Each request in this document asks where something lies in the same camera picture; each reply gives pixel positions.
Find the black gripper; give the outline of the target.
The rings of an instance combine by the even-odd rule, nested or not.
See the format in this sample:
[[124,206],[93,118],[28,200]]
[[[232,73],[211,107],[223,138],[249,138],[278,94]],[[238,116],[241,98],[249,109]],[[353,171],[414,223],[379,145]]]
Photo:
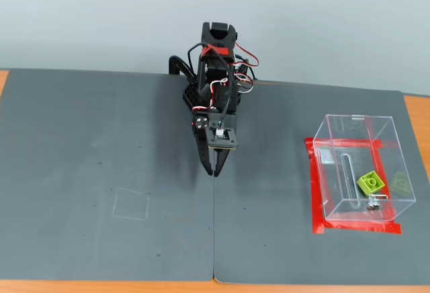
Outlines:
[[[222,118],[222,113],[218,111],[197,111],[193,113],[191,125],[193,126],[193,135],[196,139],[200,162],[208,175],[213,175],[210,163],[209,148],[206,138],[205,127],[209,128],[232,128],[237,126],[237,117],[235,114],[226,114]],[[214,176],[219,176],[224,164],[226,163],[230,149],[215,149],[216,162]]]

